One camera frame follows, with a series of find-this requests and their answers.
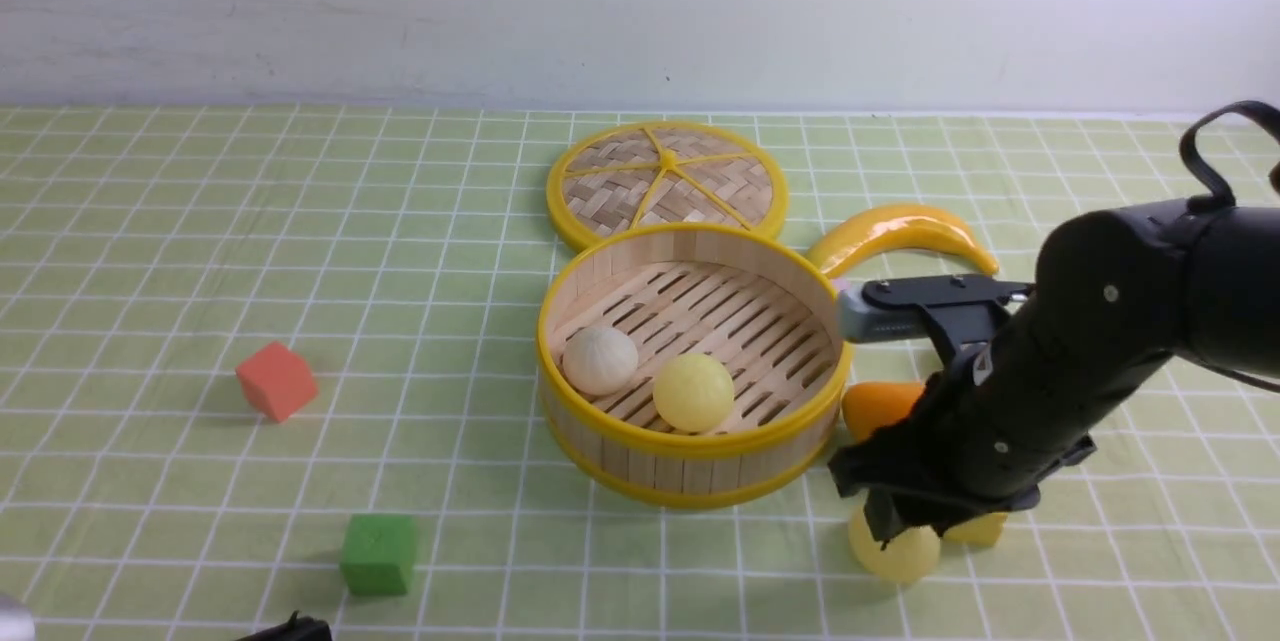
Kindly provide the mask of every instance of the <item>yellow rim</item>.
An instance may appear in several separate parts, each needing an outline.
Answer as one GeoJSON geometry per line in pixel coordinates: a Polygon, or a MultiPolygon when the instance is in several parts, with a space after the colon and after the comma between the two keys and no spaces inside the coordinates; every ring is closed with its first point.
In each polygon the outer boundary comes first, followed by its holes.
{"type": "Polygon", "coordinates": [[[553,439],[556,439],[556,444],[561,448],[564,455],[568,457],[568,461],[573,462],[577,468],[580,468],[584,473],[588,473],[588,476],[594,479],[602,486],[612,489],[618,494],[630,496],[637,502],[653,505],[667,505],[668,508],[676,509],[719,509],[726,508],[727,505],[745,504],[746,502],[767,496],[799,479],[801,473],[804,473],[810,464],[813,464],[814,459],[822,454],[823,449],[826,449],[826,441],[818,444],[814,452],[803,462],[762,484],[744,486],[732,491],[722,491],[721,494],[677,494],[676,491],[659,491],[646,486],[637,486],[630,481],[623,481],[612,473],[608,473],[603,468],[598,467],[598,464],[586,459],[586,457],[580,454],[577,449],[568,445],[552,418],[547,420],[547,427],[550,430],[553,439]]]}
{"type": "MultiPolygon", "coordinates": [[[[732,141],[732,143],[736,143],[741,146],[741,148],[746,150],[748,154],[745,155],[754,155],[754,157],[758,159],[760,166],[764,168],[764,171],[769,177],[769,186],[773,186],[773,203],[769,203],[769,211],[764,214],[763,220],[756,223],[755,226],[751,226],[750,223],[746,221],[745,218],[742,218],[742,214],[737,212],[737,209],[733,209],[731,207],[731,205],[724,203],[723,200],[719,198],[719,196],[708,193],[708,191],[703,189],[703,187],[698,184],[698,182],[695,182],[689,175],[689,173],[681,170],[681,166],[689,166],[689,164],[691,162],[719,161],[719,159],[724,157],[741,157],[744,154],[714,154],[714,155],[703,155],[703,157],[681,159],[681,161],[676,164],[676,168],[672,173],[680,177],[681,180],[687,182],[687,184],[694,186],[695,189],[699,189],[704,196],[708,197],[710,202],[718,205],[721,211],[726,212],[726,216],[732,218],[732,220],[736,223],[741,223],[741,225],[745,228],[746,232],[753,232],[753,234],[755,235],[767,237],[767,239],[774,239],[774,237],[781,234],[782,225],[783,223],[786,223],[786,216],[787,216],[787,180],[786,175],[783,175],[782,173],[782,168],[778,168],[777,161],[773,161],[772,155],[768,154],[767,150],[763,150],[760,148],[760,146],[751,143],[750,139],[745,139],[741,136],[733,134],[732,131],[717,129],[717,127],[704,125],[704,123],[641,122],[641,123],[628,123],[627,125],[617,125],[614,127],[614,129],[608,129],[599,132],[599,134],[589,136],[586,139],[581,139],[579,141],[579,143],[573,145],[572,148],[568,148],[567,152],[561,155],[554,166],[552,166],[550,175],[547,179],[547,211],[550,214],[552,225],[556,226],[558,234],[563,237],[564,243],[570,244],[570,248],[575,249],[575,252],[581,252],[581,249],[588,249],[590,248],[590,246],[599,243],[599,241],[602,239],[599,235],[595,235],[595,232],[591,232],[590,228],[585,226],[584,223],[581,223],[579,218],[575,216],[572,211],[570,211],[568,205],[564,203],[564,194],[562,191],[564,179],[570,179],[571,177],[588,177],[593,175],[593,173],[609,173],[609,171],[625,171],[625,170],[631,170],[631,171],[658,170],[657,179],[654,179],[653,184],[649,186],[649,193],[645,193],[644,200],[641,200],[639,205],[639,209],[636,209],[636,216],[639,218],[640,214],[644,212],[644,209],[648,209],[650,193],[653,193],[655,187],[658,187],[658,180],[662,179],[662,177],[666,175],[667,171],[663,170],[662,164],[659,162],[632,162],[632,164],[623,164],[623,166],[591,168],[591,170],[586,171],[566,171],[568,164],[571,164],[573,159],[579,157],[579,155],[584,152],[584,150],[588,148],[588,146],[594,145],[599,139],[608,138],[608,136],[621,134],[621,132],[626,131],[644,131],[645,136],[649,136],[649,141],[650,143],[654,145],[654,148],[657,148],[658,152],[662,152],[664,146],[658,143],[658,138],[657,136],[653,134],[652,129],[700,131],[703,132],[703,134],[719,136],[719,138],[722,139],[732,141]]],[[[635,221],[636,218],[632,218],[632,225],[635,224],[635,221]]]]}
{"type": "Polygon", "coordinates": [[[849,370],[852,363],[852,347],[850,344],[841,344],[840,360],[836,362],[836,368],[828,377],[827,383],[814,392],[812,399],[806,400],[804,406],[795,409],[794,413],[774,421],[772,423],[764,423],[759,429],[753,429],[750,431],[740,432],[727,432],[723,436],[681,436],[676,432],[660,432],[650,431],[648,429],[640,429],[626,423],[625,421],[618,421],[611,417],[608,413],[602,412],[588,403],[579,392],[573,390],[566,377],[561,376],[559,368],[557,368],[554,360],[552,358],[552,351],[547,344],[547,335],[543,329],[547,328],[548,310],[550,308],[550,299],[554,299],[564,284],[566,278],[570,278],[573,271],[584,264],[586,258],[591,255],[599,253],[600,249],[608,248],[612,244],[626,243],[626,241],[636,239],[636,237],[644,237],[649,234],[668,234],[668,232],[714,232],[714,234],[728,234],[739,235],[741,239],[754,241],[756,244],[768,246],[774,252],[785,255],[790,258],[792,264],[803,267],[805,273],[814,280],[827,289],[827,293],[836,297],[836,287],[831,284],[827,276],[818,273],[817,267],[805,261],[801,255],[792,252],[786,248],[786,246],[776,243],[776,241],[763,239],[763,237],[753,234],[753,232],[740,230],[740,228],[727,228],[718,226],[714,223],[673,223],[668,226],[644,226],[632,228],[632,230],[622,232],[622,234],[612,235],[609,239],[604,239],[600,244],[595,244],[594,248],[586,249],[586,252],[576,255],[572,261],[566,264],[559,275],[552,283],[550,289],[547,290],[547,296],[543,299],[543,308],[538,313],[538,362],[541,372],[544,372],[548,381],[556,389],[559,395],[561,403],[570,409],[570,413],[580,418],[590,429],[596,432],[602,432],[603,436],[608,436],[616,441],[622,441],[631,448],[649,450],[649,453],[660,455],[680,455],[685,458],[726,458],[736,457],[751,450],[759,450],[765,447],[772,447],[777,441],[787,439],[787,436],[794,436],[796,432],[803,431],[823,413],[828,412],[835,404],[840,403],[840,394],[845,389],[845,381],[849,377],[849,370]]]}

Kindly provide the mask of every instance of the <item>bamboo steamer lid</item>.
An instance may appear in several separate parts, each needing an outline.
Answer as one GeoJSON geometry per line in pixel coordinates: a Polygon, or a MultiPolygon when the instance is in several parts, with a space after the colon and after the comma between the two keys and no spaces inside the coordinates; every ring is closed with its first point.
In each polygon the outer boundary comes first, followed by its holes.
{"type": "Polygon", "coordinates": [[[774,239],[781,168],[758,145],[691,122],[618,125],[580,141],[547,182],[552,223],[576,252],[636,226],[712,223],[774,239]]]}

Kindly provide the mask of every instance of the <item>bamboo steamer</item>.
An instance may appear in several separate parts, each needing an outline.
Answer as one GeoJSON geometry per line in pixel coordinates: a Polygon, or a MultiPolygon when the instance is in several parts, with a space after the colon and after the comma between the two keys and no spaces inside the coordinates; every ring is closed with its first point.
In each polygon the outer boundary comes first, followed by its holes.
{"type": "Polygon", "coordinates": [[[630,228],[708,223],[773,239],[787,184],[772,155],[694,122],[618,125],[579,141],[552,166],[547,209],[575,252],[630,228]]]}
{"type": "Polygon", "coordinates": [[[640,226],[567,264],[538,322],[539,397],[564,454],[641,502],[717,508],[792,481],[840,415],[852,348],[836,289],[804,257],[740,228],[640,226]],[[626,331],[640,366],[616,394],[586,398],[561,372],[580,328],[626,331]],[[658,417],[653,377],[667,360],[713,354],[733,376],[733,413],[708,432],[658,417]]]}

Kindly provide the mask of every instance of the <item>yellow sphere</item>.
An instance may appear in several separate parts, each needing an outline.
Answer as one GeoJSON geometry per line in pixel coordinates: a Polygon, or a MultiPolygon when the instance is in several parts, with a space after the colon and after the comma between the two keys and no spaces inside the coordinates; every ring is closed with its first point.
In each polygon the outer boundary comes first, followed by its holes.
{"type": "Polygon", "coordinates": [[[908,528],[881,550],[861,507],[849,519],[849,545],[868,573],[904,586],[928,576],[942,555],[942,540],[927,526],[908,528]]]}
{"type": "Polygon", "coordinates": [[[733,377],[708,354],[678,354],[654,377],[653,404],[678,431],[707,432],[733,412],[733,377]]]}

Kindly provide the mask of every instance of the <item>yellow banana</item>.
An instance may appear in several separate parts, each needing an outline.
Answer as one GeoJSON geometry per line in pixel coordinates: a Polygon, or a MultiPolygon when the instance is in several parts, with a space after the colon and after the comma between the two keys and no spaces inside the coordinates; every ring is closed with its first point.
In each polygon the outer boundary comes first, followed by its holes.
{"type": "Polygon", "coordinates": [[[805,257],[824,276],[840,278],[873,255],[892,249],[933,249],[968,258],[987,276],[1000,271],[1000,262],[978,244],[963,218],[923,203],[868,209],[832,228],[805,257]]]}

